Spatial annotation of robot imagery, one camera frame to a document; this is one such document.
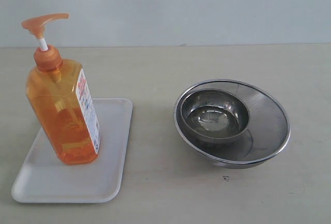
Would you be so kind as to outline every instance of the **soap dispenser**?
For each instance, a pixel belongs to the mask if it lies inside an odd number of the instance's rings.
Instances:
[[[27,78],[26,96],[57,157],[67,165],[90,163],[100,149],[100,127],[83,67],[63,59],[43,36],[47,22],[67,19],[54,13],[22,22],[38,42],[36,67]]]

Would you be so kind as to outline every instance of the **table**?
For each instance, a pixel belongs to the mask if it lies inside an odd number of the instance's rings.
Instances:
[[[104,204],[20,204],[11,186],[40,126],[25,97],[30,48],[0,49],[0,223],[329,223],[331,44],[61,48],[94,97],[125,97],[133,118],[122,187]],[[190,85],[241,80],[288,112],[287,149],[255,168],[208,164],[180,138],[173,106]]]

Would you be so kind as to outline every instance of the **metal bowl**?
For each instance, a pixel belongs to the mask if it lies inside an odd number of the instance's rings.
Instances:
[[[186,128],[180,107],[187,96],[202,89],[226,91],[240,99],[250,120],[240,139],[225,145],[206,143]],[[186,89],[174,106],[174,122],[180,136],[212,164],[230,169],[260,165],[287,146],[291,134],[288,116],[281,104],[263,90],[235,80],[208,80]]]
[[[188,133],[211,144],[240,139],[249,123],[249,111],[233,94],[219,89],[200,89],[188,94],[179,106]]]

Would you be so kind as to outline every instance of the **white label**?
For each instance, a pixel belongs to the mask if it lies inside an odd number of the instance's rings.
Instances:
[[[98,154],[100,148],[100,128],[83,69],[81,69],[79,73],[76,86],[76,96],[79,106],[81,107],[89,135],[93,142],[95,153]]]

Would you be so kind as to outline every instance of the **plastic tray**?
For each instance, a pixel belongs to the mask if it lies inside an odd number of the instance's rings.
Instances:
[[[100,203],[121,187],[133,105],[123,98],[96,98],[100,151],[87,165],[67,166],[56,156],[43,129],[27,154],[11,195],[23,203]]]

